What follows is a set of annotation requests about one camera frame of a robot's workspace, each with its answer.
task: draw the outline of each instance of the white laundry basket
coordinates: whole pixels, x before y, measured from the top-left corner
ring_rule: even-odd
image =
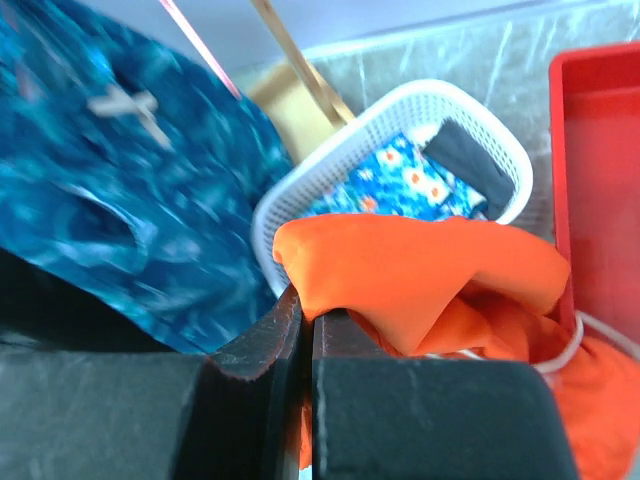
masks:
[[[329,138],[260,201],[253,217],[253,249],[277,296],[289,285],[289,279],[273,261],[276,230],[344,181],[349,171],[395,134],[430,126],[436,127],[435,132],[448,118],[462,125],[513,180],[513,196],[497,222],[511,223],[520,214],[531,195],[533,173],[527,153],[513,134],[479,102],[450,83],[406,83]]]

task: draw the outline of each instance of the white cord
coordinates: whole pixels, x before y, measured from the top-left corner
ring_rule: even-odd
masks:
[[[458,353],[466,355],[467,357],[469,357],[469,358],[471,358],[473,360],[486,360],[486,358],[483,358],[480,355],[477,355],[477,354],[473,353],[471,350],[468,350],[466,348],[464,350],[459,350]]]
[[[606,323],[592,317],[588,313],[576,312],[576,317],[579,317],[586,325],[593,328],[595,331],[601,333],[613,343],[624,351],[629,356],[640,360],[640,345],[631,340],[629,337],[624,336],[616,329],[610,327]]]
[[[533,367],[538,370],[538,372],[543,375],[557,372],[561,368],[564,368],[575,356],[576,352],[580,348],[580,344],[582,343],[582,338],[584,337],[584,325],[582,324],[582,318],[579,315],[576,315],[575,319],[576,328],[573,331],[573,336],[571,337],[571,340],[569,340],[569,343],[567,343],[564,350],[562,350],[560,355],[556,358],[552,358],[545,362],[535,363]]]

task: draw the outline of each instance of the blue floral cloth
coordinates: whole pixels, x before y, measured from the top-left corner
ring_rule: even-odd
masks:
[[[303,216],[378,213],[427,221],[481,218],[486,199],[398,134],[315,200]]]
[[[269,119],[200,66],[68,0],[7,0],[0,20],[0,248],[96,295],[181,352],[211,352],[275,299],[253,209],[291,169]],[[18,92],[16,65],[40,93]],[[160,145],[133,114],[150,93]]]

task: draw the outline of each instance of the orange cloth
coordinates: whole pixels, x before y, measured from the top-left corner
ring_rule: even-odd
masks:
[[[453,218],[322,215],[290,222],[274,241],[305,317],[346,308],[394,355],[460,349],[537,363],[570,333],[544,317],[569,267],[548,243],[514,227]],[[585,337],[551,382],[585,480],[622,479],[640,438],[640,368]],[[301,468],[311,461],[303,410]]]

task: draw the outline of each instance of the red container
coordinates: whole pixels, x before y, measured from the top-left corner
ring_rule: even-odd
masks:
[[[640,43],[562,53],[550,68],[559,305],[640,342]]]

